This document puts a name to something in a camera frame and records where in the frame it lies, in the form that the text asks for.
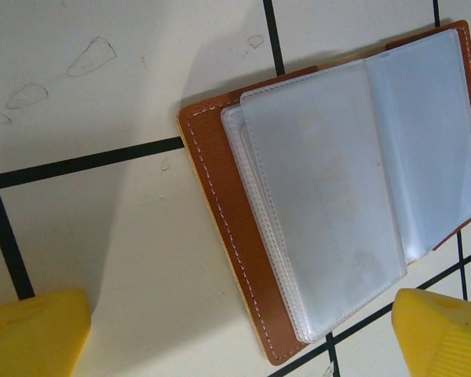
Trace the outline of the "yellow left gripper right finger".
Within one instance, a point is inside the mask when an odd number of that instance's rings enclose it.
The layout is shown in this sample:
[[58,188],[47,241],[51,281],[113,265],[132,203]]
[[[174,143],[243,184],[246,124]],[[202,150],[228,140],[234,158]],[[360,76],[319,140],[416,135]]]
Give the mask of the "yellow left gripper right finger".
[[404,288],[392,328],[412,376],[471,376],[471,302]]

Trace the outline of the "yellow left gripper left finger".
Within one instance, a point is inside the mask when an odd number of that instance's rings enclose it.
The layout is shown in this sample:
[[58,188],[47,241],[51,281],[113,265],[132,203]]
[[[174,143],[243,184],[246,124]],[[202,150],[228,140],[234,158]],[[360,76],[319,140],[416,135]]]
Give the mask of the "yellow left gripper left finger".
[[71,376],[90,328],[79,289],[0,306],[0,376]]

